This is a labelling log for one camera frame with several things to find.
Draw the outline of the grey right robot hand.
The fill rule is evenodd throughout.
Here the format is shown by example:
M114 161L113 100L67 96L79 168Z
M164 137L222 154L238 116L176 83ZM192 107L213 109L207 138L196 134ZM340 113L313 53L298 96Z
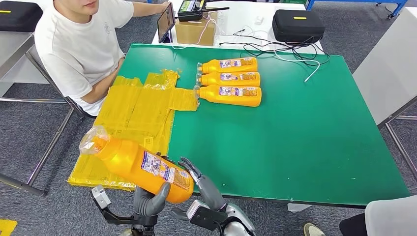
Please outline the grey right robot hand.
M204 203L214 211L222 211L226 207L226 201L216 185L187 158L181 157L178 164L189 172L197 185Z

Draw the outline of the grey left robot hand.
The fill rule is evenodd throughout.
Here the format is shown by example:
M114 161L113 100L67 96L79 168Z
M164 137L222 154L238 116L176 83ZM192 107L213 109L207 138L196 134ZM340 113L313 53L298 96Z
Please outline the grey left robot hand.
M165 207L165 202L170 192L169 182L162 184L157 194L150 193L138 186L134 193L134 210L141 216L154 216L159 214Z

